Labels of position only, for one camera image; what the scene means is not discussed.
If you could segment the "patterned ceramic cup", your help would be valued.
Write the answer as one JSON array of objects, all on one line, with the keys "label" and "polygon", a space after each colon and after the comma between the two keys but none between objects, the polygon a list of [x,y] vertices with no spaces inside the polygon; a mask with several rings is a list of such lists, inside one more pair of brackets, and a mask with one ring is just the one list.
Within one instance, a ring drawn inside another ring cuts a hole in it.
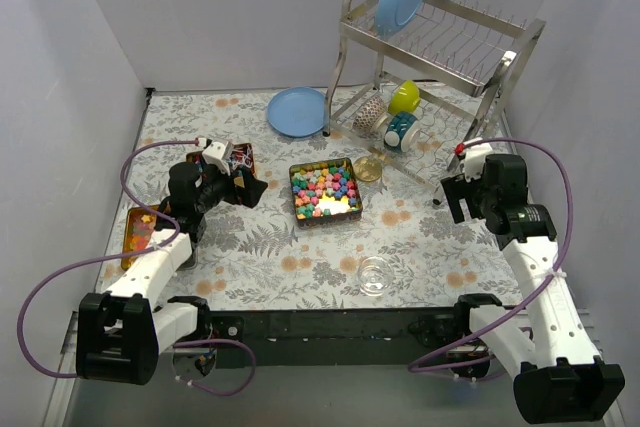
[{"label": "patterned ceramic cup", "polygon": [[387,113],[383,98],[376,93],[357,112],[352,127],[358,133],[371,132],[376,129]]}]

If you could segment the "teal white mug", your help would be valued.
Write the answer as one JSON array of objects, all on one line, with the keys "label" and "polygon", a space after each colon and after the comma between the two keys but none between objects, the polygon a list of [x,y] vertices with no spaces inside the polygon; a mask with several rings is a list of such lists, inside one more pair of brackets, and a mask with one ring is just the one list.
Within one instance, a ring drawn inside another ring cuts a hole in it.
[{"label": "teal white mug", "polygon": [[384,145],[396,152],[409,152],[420,137],[420,124],[415,115],[407,111],[396,114],[389,122]]}]

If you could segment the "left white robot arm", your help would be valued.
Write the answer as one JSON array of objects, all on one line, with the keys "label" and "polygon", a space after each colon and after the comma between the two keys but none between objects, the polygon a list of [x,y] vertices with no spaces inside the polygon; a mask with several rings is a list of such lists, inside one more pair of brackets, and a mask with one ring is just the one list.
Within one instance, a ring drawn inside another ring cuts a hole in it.
[{"label": "left white robot arm", "polygon": [[267,187],[246,167],[226,173],[214,165],[180,162],[170,169],[169,195],[160,204],[150,252],[138,256],[105,292],[88,294],[79,305],[79,377],[144,385],[168,348],[212,342],[206,300],[173,297],[162,308],[157,301],[177,271],[193,261],[206,213],[221,202],[253,208]]}]

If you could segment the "clear glass bowl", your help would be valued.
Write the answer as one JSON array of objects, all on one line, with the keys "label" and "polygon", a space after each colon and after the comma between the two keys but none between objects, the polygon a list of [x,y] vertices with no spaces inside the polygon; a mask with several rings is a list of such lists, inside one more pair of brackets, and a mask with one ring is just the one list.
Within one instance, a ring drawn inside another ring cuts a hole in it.
[{"label": "clear glass bowl", "polygon": [[358,267],[357,278],[360,291],[368,296],[384,294],[394,280],[393,269],[383,258],[372,256],[364,258]]}]

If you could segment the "tin of wrapped candies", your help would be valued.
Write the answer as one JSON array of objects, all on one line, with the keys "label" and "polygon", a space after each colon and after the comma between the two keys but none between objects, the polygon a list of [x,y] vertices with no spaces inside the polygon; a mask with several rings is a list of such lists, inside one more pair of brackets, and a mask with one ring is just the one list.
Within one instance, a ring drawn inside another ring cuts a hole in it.
[{"label": "tin of wrapped candies", "polygon": [[[234,148],[230,158],[231,172],[229,176],[235,177],[236,172],[238,170],[243,170],[243,169],[251,170],[252,173],[254,174],[255,162],[253,157],[252,145],[250,143],[241,143],[241,144],[233,144],[233,145],[234,145]],[[186,155],[186,161],[194,163],[198,167],[200,172],[204,173],[205,166],[207,164],[202,157],[202,151],[195,151],[195,152],[188,153]]]}]

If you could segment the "blue plate on table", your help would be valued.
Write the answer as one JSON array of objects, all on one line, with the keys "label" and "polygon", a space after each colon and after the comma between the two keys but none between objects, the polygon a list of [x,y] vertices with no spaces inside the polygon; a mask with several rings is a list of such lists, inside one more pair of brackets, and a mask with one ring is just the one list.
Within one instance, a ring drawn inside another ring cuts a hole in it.
[{"label": "blue plate on table", "polygon": [[275,94],[266,110],[267,121],[280,134],[303,138],[323,130],[328,122],[325,96],[310,87],[293,87]]}]

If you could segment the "tin of gummy candies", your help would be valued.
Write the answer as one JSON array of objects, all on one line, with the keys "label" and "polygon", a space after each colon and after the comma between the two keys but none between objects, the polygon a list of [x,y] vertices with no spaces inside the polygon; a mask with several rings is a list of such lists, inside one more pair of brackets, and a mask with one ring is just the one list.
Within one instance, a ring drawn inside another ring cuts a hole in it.
[{"label": "tin of gummy candies", "polygon": [[144,250],[151,238],[157,216],[141,207],[133,207],[128,211],[124,231],[122,252]]}]

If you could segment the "steel dish rack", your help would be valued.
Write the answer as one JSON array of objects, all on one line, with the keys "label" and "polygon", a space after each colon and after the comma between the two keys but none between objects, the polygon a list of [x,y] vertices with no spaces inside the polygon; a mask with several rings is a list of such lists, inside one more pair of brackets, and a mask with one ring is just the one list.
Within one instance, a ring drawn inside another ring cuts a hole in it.
[{"label": "steel dish rack", "polygon": [[[516,22],[466,0],[423,0],[399,33],[381,37],[374,17],[379,0],[342,0],[339,53],[325,95],[323,133],[337,131],[387,165],[427,186],[435,204],[444,195],[441,178],[459,169],[450,144],[497,133],[504,110],[543,30],[545,21]],[[369,82],[343,103],[334,100],[355,43],[375,56]],[[390,101],[401,84],[419,85],[416,150],[395,154],[382,145],[384,131],[356,133],[353,123],[374,97]]]}]

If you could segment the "gold round tin lid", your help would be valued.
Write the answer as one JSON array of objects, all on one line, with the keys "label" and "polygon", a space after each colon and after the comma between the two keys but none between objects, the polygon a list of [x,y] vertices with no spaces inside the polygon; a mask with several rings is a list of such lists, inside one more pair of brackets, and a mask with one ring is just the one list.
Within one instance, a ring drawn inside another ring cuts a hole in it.
[{"label": "gold round tin lid", "polygon": [[382,162],[373,156],[363,156],[353,163],[355,176],[363,182],[375,182],[382,177]]}]

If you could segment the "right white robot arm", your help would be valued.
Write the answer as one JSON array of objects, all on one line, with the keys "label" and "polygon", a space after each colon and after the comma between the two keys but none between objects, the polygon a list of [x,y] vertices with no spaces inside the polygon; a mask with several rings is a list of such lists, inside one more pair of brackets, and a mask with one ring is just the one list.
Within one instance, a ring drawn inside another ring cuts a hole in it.
[{"label": "right white robot arm", "polygon": [[606,363],[586,332],[569,291],[557,232],[546,207],[528,200],[524,159],[490,145],[464,147],[460,174],[442,187],[455,222],[482,219],[495,235],[523,297],[526,335],[493,297],[460,301],[452,320],[464,344],[482,342],[513,380],[530,424],[601,420],[625,386],[621,367]]}]

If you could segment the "yellow-green bowl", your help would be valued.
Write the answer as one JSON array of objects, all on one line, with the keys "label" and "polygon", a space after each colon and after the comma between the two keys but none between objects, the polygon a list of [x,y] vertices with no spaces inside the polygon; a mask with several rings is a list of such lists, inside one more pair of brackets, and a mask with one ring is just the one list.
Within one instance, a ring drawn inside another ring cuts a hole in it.
[{"label": "yellow-green bowl", "polygon": [[390,103],[389,113],[397,115],[401,112],[413,113],[421,101],[420,90],[413,80],[406,80],[395,91]]}]

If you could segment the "tin of star candies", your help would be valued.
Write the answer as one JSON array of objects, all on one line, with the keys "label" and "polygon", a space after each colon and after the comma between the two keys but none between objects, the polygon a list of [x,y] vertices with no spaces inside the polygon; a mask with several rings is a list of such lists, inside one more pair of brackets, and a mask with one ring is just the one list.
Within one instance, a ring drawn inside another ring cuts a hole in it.
[{"label": "tin of star candies", "polygon": [[363,201],[349,158],[296,164],[289,168],[288,176],[299,227],[361,219]]}]

